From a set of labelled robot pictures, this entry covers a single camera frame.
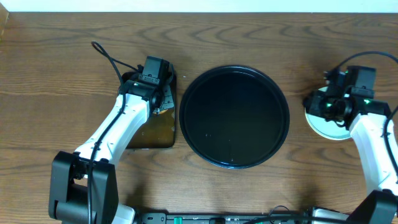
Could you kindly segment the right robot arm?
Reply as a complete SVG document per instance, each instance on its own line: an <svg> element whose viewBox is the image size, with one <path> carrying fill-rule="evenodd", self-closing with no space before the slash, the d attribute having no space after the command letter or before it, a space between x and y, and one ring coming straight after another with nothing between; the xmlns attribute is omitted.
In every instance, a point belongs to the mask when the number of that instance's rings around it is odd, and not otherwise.
<svg viewBox="0 0 398 224"><path fill-rule="evenodd" d="M303 101L305 117L320 136L352 139L366 181L367 197L349 215L325 208L310 212L312 223L391 223L397 216L397 142L388 103L374 99L376 71L350 66L325 74L326 86Z"/></svg>

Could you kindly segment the green orange sponge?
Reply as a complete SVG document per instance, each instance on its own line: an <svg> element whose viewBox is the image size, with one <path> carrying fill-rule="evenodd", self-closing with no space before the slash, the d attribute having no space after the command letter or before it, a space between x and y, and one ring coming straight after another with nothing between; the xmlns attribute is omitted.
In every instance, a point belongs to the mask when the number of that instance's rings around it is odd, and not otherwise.
<svg viewBox="0 0 398 224"><path fill-rule="evenodd" d="M169 109L166 109L166 110L161 110L160 108L156 108L156 109L153 111L153 114L156 115L156 116L158 116L158 115L160 115L160 114L164 114L164 113L169 112L169 111L172 111L172 110L173 110L173 108L169 108Z"/></svg>

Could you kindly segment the light green plate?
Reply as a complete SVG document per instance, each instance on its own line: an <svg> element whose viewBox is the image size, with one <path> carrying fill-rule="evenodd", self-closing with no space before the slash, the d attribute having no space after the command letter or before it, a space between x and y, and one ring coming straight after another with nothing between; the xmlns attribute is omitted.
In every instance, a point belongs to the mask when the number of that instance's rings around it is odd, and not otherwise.
<svg viewBox="0 0 398 224"><path fill-rule="evenodd" d="M344 121L346 103L338 87L322 87L311 92L303 101L305 117L320 136L342 141L351 136Z"/></svg>

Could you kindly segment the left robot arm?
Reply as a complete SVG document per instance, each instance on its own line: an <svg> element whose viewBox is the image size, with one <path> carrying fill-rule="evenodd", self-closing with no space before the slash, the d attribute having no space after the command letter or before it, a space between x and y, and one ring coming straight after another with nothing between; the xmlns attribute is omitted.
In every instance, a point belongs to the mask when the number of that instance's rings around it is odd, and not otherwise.
<svg viewBox="0 0 398 224"><path fill-rule="evenodd" d="M119 203L116 168L133 135L149 119L140 96L119 95L95 133L75 152L52 162L49 216L63 223L132 223L135 210Z"/></svg>

